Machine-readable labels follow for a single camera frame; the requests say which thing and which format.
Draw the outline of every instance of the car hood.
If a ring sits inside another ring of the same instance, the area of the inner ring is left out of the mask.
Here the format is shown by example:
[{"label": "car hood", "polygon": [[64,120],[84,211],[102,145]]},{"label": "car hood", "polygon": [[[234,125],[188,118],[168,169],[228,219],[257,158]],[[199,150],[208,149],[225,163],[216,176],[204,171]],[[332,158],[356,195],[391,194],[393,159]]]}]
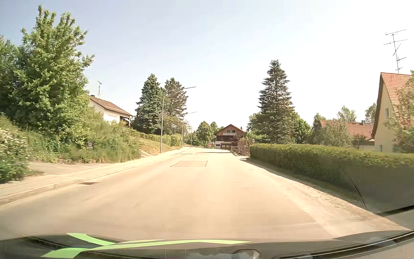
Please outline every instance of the car hood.
[{"label": "car hood", "polygon": [[282,241],[266,239],[119,240],[84,233],[37,235],[0,241],[6,258],[156,258],[257,259],[305,255],[369,244],[403,234],[377,231],[330,240]]}]

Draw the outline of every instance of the windshield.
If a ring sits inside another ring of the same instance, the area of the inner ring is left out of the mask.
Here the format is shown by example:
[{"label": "windshield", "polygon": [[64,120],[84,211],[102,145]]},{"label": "windshield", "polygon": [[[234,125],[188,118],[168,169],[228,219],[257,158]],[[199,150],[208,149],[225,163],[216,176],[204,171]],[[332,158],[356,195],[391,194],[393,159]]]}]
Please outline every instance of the windshield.
[{"label": "windshield", "polygon": [[0,1],[5,252],[256,259],[413,231],[414,4]]}]

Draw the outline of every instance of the sky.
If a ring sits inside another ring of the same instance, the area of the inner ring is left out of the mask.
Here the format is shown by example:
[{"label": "sky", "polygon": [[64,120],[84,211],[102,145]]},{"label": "sky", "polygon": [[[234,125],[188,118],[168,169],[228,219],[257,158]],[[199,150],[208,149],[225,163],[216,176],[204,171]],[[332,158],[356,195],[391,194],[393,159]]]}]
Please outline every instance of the sky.
[{"label": "sky", "polygon": [[0,35],[20,44],[37,6],[72,13],[88,30],[80,50],[95,54],[86,88],[135,115],[153,73],[187,89],[187,121],[246,127],[272,59],[287,74],[296,112],[309,124],[343,105],[357,121],[377,100],[381,72],[414,67],[414,1],[0,0]]}]

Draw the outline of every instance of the roof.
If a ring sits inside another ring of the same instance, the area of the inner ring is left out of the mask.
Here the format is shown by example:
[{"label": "roof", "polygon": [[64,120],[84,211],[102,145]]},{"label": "roof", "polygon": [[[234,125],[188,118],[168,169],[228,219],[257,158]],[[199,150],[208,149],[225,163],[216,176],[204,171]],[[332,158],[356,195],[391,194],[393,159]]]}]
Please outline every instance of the roof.
[{"label": "roof", "polygon": [[[379,89],[378,89],[378,99],[376,101],[376,111],[381,111],[381,97],[383,95],[383,83],[386,88],[387,94],[391,103],[397,105],[399,103],[399,90],[403,88],[411,75],[406,74],[394,74],[394,73],[384,73],[382,72],[379,76]],[[380,113],[377,112],[375,115],[375,122],[379,121]],[[372,137],[375,136],[377,124],[373,126]]]},{"label": "roof", "polygon": [[112,111],[112,112],[117,112],[117,113],[121,113],[121,114],[125,114],[125,115],[129,115],[129,116],[133,116],[130,113],[124,111],[123,109],[119,108],[116,104],[110,102],[110,101],[105,101],[103,99],[99,99],[95,96],[90,96],[89,95],[89,99],[91,99],[92,101],[94,101],[95,103],[97,103],[98,105],[100,105],[101,107],[105,108],[106,110]]},{"label": "roof", "polygon": [[405,74],[381,73],[381,78],[383,79],[391,103],[399,103],[398,90],[407,84],[410,77],[411,75]]},{"label": "roof", "polygon": [[[238,130],[240,130],[240,131],[244,132],[241,128],[239,128],[239,127],[237,127],[237,126],[234,126],[234,125],[232,125],[232,124],[229,124],[229,125],[228,125],[228,126],[226,126],[226,127],[229,127],[229,126],[233,126],[234,128],[236,128],[236,129],[238,129]],[[216,134],[218,134],[220,131],[224,130],[226,127],[224,127],[224,128],[222,128],[222,129],[220,129],[219,131],[217,131],[217,132],[215,133],[215,135],[216,135]]]},{"label": "roof", "polygon": [[[329,120],[320,120],[322,127],[325,127]],[[372,138],[372,131],[373,131],[373,123],[365,123],[362,125],[361,122],[346,122],[346,127],[348,128],[348,133],[351,136],[355,136],[357,134],[365,136],[366,140]]]}]

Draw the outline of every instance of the white flowering shrub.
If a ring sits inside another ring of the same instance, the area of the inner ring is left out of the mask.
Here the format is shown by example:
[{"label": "white flowering shrub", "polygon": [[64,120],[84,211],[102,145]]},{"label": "white flowering shrub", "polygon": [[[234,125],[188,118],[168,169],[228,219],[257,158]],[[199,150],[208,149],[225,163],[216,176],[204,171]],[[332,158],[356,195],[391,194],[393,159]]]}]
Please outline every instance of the white flowering shrub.
[{"label": "white flowering shrub", "polygon": [[22,132],[0,116],[0,183],[22,179],[29,171],[31,152]]}]

